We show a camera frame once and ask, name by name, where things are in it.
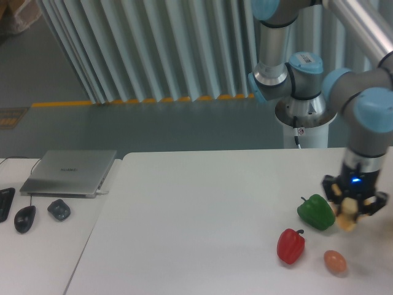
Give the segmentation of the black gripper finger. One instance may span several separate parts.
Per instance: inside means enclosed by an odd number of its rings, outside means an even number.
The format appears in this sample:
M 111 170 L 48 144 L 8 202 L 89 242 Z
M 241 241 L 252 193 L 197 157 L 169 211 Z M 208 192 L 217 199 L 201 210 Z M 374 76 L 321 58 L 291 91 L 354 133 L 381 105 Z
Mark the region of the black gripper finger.
M 334 188 L 337 185 L 337 180 L 331 175 L 325 175 L 322 180 L 322 187 L 325 192 L 325 197 L 329 202 L 340 203 L 341 202 L 341 190 L 339 187 Z
M 356 194 L 357 216 L 371 216 L 387 204 L 387 194 L 382 191 L 366 191 Z

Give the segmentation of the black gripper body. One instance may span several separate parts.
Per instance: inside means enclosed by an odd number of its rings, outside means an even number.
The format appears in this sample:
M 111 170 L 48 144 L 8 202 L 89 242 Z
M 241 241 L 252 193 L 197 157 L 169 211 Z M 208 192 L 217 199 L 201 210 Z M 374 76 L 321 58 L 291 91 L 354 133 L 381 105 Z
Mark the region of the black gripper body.
M 334 182 L 334 204 L 341 204 L 346 197 L 365 200 L 374 196 L 379 173 L 379 170 L 364 172 L 361 164 L 351 168 L 343 163 L 340 174 L 335 178 Z

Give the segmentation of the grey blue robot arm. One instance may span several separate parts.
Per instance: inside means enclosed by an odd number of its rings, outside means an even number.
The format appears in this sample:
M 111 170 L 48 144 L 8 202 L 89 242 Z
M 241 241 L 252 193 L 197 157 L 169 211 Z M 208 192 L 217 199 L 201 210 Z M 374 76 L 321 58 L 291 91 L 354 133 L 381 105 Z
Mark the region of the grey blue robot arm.
M 322 75 L 318 56 L 299 52 L 285 59 L 290 26 L 315 1 L 252 1 L 252 13 L 266 29 L 260 40 L 260 61 L 249 75 L 259 101 L 287 98 L 293 128 L 341 114 L 351 128 L 338 176 L 322 185 L 337 216 L 373 215 L 387 203 L 376 190 L 381 167 L 392 143 L 392 29 L 368 1 L 322 1 L 351 33 L 374 68 L 364 73 L 336 69 Z

